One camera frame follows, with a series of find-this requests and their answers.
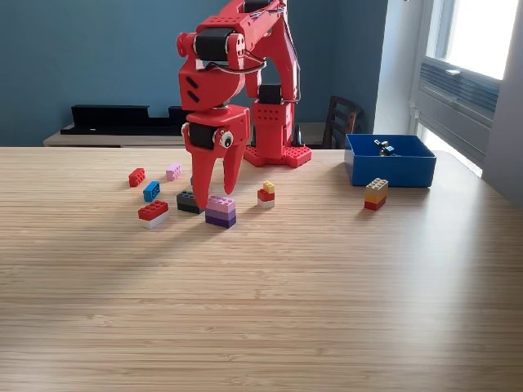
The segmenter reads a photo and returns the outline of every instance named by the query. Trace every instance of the yellow lego brick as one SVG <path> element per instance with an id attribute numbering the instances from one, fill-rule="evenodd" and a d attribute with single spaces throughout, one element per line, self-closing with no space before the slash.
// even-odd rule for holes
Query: yellow lego brick
<path id="1" fill-rule="evenodd" d="M 365 201 L 379 203 L 387 197 L 388 190 L 389 182 L 387 180 L 377 178 L 367 185 L 367 189 L 365 190 Z"/>
<path id="2" fill-rule="evenodd" d="M 365 195 L 365 202 L 379 204 L 386 197 L 387 197 L 386 195 L 379 196 L 376 194 L 367 194 L 367 195 Z"/>
<path id="3" fill-rule="evenodd" d="M 275 192 L 275 186 L 272 182 L 270 181 L 265 181 L 263 183 L 263 189 L 268 193 L 268 194 L 273 194 Z"/>

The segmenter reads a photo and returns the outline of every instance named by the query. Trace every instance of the wooden chair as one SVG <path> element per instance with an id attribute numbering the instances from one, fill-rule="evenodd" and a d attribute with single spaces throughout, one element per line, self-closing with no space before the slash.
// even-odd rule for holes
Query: wooden chair
<path id="1" fill-rule="evenodd" d="M 358 116 L 362 113 L 361 107 L 339 96 L 330 97 L 329 115 L 325 123 L 324 141 L 322 149 L 333 148 L 333 137 L 336 149 L 345 148 L 345 135 L 363 132 Z"/>

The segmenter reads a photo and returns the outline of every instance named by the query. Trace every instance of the blue box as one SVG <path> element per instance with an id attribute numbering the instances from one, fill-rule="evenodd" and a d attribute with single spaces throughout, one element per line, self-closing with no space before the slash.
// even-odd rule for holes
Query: blue box
<path id="1" fill-rule="evenodd" d="M 380 157 L 376 139 L 388 141 L 397 156 Z M 417 136 L 354 134 L 346 136 L 345 166 L 354 186 L 381 178 L 389 186 L 426 188 L 432 185 L 436 156 Z"/>

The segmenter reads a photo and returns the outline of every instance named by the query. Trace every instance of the red lego brick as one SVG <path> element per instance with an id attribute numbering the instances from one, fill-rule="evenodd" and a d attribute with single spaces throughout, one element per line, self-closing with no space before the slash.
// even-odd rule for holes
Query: red lego brick
<path id="1" fill-rule="evenodd" d="M 132 188 L 136 188 L 145 179 L 145 169 L 136 169 L 129 175 L 129 185 Z"/>
<path id="2" fill-rule="evenodd" d="M 169 211 L 169 205 L 166 202 L 157 200 L 147 207 L 141 208 L 138 211 L 138 217 L 144 221 L 152 221 L 167 211 Z"/>
<path id="3" fill-rule="evenodd" d="M 269 194 L 266 190 L 258 190 L 258 198 L 263 202 L 272 202 L 275 199 L 275 194 Z"/>
<path id="4" fill-rule="evenodd" d="M 285 162 L 292 168 L 300 167 L 312 159 L 312 151 L 308 147 L 285 147 Z"/>
<path id="5" fill-rule="evenodd" d="M 384 199 L 383 199 L 381 202 L 379 202 L 378 204 L 371 203 L 371 202 L 365 202 L 365 209 L 367 209 L 367 210 L 377 211 L 377 210 L 379 210 L 381 207 L 383 207 L 383 204 L 385 204 L 386 201 L 387 201 L 387 198 L 384 198 Z"/>

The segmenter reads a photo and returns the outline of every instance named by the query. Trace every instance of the robotic arm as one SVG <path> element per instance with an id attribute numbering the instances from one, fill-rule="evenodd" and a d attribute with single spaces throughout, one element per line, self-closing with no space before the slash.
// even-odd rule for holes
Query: robotic arm
<path id="1" fill-rule="evenodd" d="M 181 105 L 193 112 L 182 134 L 192 154 L 194 196 L 205 208 L 217 158 L 223 158 L 228 194 L 244 155 L 256 166 L 288 163 L 299 66 L 287 23 L 287 0 L 232 0 L 196 33 L 181 33 L 177 49 L 187 58 L 179 73 Z M 281 87 L 261 85 L 266 57 L 275 62 Z M 248 149 L 249 109 L 227 104 L 246 84 L 248 95 L 259 98 L 253 105 L 257 147 Z M 295 151 L 291 155 L 296 159 Z"/>

